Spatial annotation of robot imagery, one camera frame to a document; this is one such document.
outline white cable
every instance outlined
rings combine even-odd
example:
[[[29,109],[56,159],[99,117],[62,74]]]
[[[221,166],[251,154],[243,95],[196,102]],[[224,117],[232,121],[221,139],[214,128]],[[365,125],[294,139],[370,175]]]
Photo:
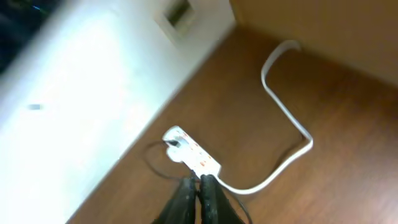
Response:
[[[271,68],[272,64],[281,56],[284,52],[290,50],[290,49],[296,49],[296,50],[301,50],[300,44],[295,41],[295,40],[286,40],[283,43],[279,44],[279,46],[270,54],[268,59],[266,60],[264,66],[261,69],[261,82],[262,85],[264,86],[264,89],[266,92],[271,96],[271,98],[276,102],[276,104],[279,106],[279,108],[286,114],[287,118],[293,123],[293,125],[302,133],[302,135],[307,138],[308,144],[305,145],[303,148],[298,150],[295,154],[291,155],[289,158],[287,158],[276,170],[261,184],[252,187],[250,189],[246,190],[241,190],[241,189],[235,189],[225,182],[223,182],[219,177],[216,176],[216,180],[225,188],[228,190],[240,194],[240,195],[248,195],[248,194],[253,194],[258,192],[259,190],[263,189],[266,187],[269,183],[271,183],[288,165],[290,165],[294,160],[299,158],[300,156],[304,155],[306,152],[308,152],[312,146],[313,146],[313,139],[311,134],[293,117],[293,115],[290,113],[290,111],[285,107],[285,105],[278,99],[278,97],[275,95],[275,93],[267,86],[266,83],[266,76]]]

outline black cord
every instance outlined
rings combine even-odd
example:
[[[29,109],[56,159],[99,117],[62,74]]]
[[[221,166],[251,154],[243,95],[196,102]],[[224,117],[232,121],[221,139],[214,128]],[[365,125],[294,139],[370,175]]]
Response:
[[[163,145],[167,146],[167,143],[173,145],[173,146],[178,146],[179,142],[178,141],[154,141],[152,143],[149,143],[145,148],[144,148],[144,161],[148,165],[148,167],[151,169],[152,172],[154,172],[156,175],[159,177],[168,179],[168,180],[174,180],[174,181],[180,181],[183,179],[183,177],[173,177],[167,174],[164,174],[163,172],[159,171],[156,167],[154,167],[148,160],[148,152],[155,146]],[[195,173],[193,170],[191,170],[191,178],[196,178],[197,182],[200,180],[196,177]],[[224,189],[232,196],[232,198],[239,204],[239,206],[242,208],[244,214],[248,218],[249,224],[253,224],[253,221],[251,219],[251,216],[247,210],[247,208],[244,206],[243,202],[238,199],[238,197],[231,191],[229,191],[227,188],[224,187]]]

